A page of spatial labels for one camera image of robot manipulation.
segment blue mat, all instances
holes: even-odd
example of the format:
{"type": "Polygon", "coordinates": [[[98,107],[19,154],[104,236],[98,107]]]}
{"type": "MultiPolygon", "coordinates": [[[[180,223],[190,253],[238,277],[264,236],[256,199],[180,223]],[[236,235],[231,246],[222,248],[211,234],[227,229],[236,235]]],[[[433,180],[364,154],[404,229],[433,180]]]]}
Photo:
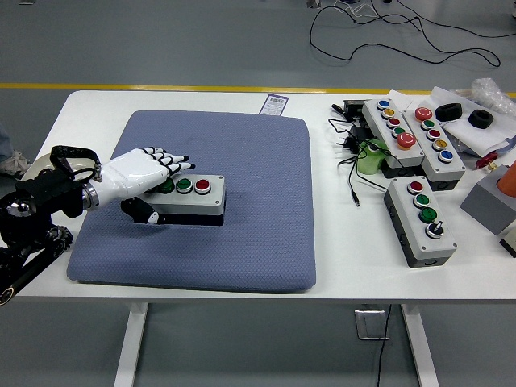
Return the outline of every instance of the blue mat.
{"type": "Polygon", "coordinates": [[[261,293],[314,285],[310,139],[302,120],[138,111],[113,157],[149,146],[190,156],[193,173],[226,178],[223,226],[136,224],[113,202],[87,214],[70,279],[261,293]]]}

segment gray box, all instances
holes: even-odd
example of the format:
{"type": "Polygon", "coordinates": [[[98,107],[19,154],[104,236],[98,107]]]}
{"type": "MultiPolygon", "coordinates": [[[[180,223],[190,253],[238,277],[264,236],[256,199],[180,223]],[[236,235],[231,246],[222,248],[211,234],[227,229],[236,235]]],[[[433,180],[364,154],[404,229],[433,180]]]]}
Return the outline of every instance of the gray box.
{"type": "Polygon", "coordinates": [[[516,219],[516,198],[502,193],[497,182],[509,167],[502,165],[475,184],[460,208],[498,235],[516,219]]]}

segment black round object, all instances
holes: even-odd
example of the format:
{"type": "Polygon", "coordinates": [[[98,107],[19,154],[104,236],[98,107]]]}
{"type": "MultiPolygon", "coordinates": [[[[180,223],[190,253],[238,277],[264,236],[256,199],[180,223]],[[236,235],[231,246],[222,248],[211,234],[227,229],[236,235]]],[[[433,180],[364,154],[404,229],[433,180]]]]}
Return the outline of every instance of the black round object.
{"type": "Polygon", "coordinates": [[[435,109],[435,117],[438,121],[452,121],[462,116],[462,105],[459,103],[448,103],[435,109]]]}
{"type": "Polygon", "coordinates": [[[479,129],[486,129],[493,122],[494,117],[491,113],[485,110],[477,109],[473,111],[468,118],[469,123],[479,129]]]}

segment white paper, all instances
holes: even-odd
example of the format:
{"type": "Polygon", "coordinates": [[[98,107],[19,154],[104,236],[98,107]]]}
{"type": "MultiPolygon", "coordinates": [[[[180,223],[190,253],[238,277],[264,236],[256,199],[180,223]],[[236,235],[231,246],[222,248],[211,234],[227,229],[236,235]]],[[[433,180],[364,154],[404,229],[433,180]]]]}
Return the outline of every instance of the white paper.
{"type": "Polygon", "coordinates": [[[484,157],[492,151],[510,146],[509,140],[516,137],[516,122],[513,119],[439,87],[435,87],[430,97],[420,106],[435,111],[437,107],[448,103],[460,103],[462,117],[456,121],[441,123],[441,126],[477,155],[484,157]],[[474,127],[468,121],[469,115],[477,109],[488,111],[494,117],[493,123],[486,129],[474,127]]]}

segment red button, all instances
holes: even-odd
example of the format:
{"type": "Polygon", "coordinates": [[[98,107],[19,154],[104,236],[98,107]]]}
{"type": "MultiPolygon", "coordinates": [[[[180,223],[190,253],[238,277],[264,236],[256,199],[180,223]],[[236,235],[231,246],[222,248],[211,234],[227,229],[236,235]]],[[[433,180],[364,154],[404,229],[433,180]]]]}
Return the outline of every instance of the red button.
{"type": "Polygon", "coordinates": [[[195,192],[197,192],[198,194],[208,194],[211,190],[211,184],[208,180],[206,179],[201,179],[201,180],[198,180],[196,183],[195,183],[195,192]]]}
{"type": "Polygon", "coordinates": [[[416,138],[410,133],[401,133],[397,137],[397,144],[401,149],[409,149],[412,145],[416,144],[416,138]]]}
{"type": "Polygon", "coordinates": [[[432,115],[432,110],[428,109],[427,107],[419,107],[418,109],[416,109],[416,119],[418,119],[419,121],[431,119],[432,115]]]}
{"type": "Polygon", "coordinates": [[[420,194],[423,191],[423,186],[419,181],[412,181],[406,188],[414,195],[420,194]]]}
{"type": "Polygon", "coordinates": [[[427,138],[431,141],[434,141],[441,137],[441,132],[436,131],[435,129],[432,129],[431,131],[428,131],[427,138]]]}
{"type": "Polygon", "coordinates": [[[395,127],[399,127],[401,124],[399,119],[391,118],[387,120],[387,126],[391,129],[394,129],[395,127]]]}

